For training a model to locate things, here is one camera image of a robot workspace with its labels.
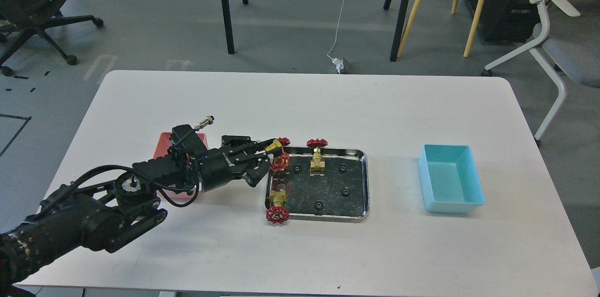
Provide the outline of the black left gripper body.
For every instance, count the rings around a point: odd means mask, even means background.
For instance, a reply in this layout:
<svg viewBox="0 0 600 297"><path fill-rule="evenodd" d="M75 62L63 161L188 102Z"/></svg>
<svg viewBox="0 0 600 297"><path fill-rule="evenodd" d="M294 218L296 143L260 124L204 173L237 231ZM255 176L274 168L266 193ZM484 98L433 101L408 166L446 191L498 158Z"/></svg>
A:
<svg viewBox="0 0 600 297"><path fill-rule="evenodd" d="M210 192L232 180L246 181L248 167L263 159L263 152L227 157L221 154L221 147L208 149L197 133L214 120L214 116L206 116L195 126L183 124L174 126L171 131L169 155L183 166L186 177L192 180L198 192Z"/></svg>

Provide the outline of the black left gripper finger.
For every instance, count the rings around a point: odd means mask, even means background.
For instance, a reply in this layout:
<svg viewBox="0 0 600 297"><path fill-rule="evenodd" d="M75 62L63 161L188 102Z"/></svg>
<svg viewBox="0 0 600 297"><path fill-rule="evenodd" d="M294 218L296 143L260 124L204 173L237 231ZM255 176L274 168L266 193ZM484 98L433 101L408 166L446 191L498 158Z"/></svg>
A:
<svg viewBox="0 0 600 297"><path fill-rule="evenodd" d="M261 159L250 165L246 170L246 183L255 188L270 171L271 163L270 159Z"/></svg>
<svg viewBox="0 0 600 297"><path fill-rule="evenodd" d="M272 145L274 139L267 141L253 141L251 137L246 135L223 135L221 137L221 154L227 157L236 156L246 152L246 154L255 154L264 152L266 155L277 157L277 147L272 151L266 151L269 145Z"/></svg>

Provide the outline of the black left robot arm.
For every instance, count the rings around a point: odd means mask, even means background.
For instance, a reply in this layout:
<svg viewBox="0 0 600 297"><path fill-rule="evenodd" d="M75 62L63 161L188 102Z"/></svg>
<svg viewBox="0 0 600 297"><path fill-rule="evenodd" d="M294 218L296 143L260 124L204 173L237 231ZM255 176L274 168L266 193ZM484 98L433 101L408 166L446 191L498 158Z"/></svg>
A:
<svg viewBox="0 0 600 297"><path fill-rule="evenodd" d="M213 120L173 127L165 156L131 167L101 165L61 185L41 201L39 212L2 233L1 295L29 297L15 284L79 246L117 252L165 220L159 197L166 191L195 200L232 180L257 186L272 157L281 156L282 143L223 135L220 148L208 149L197 131Z"/></svg>

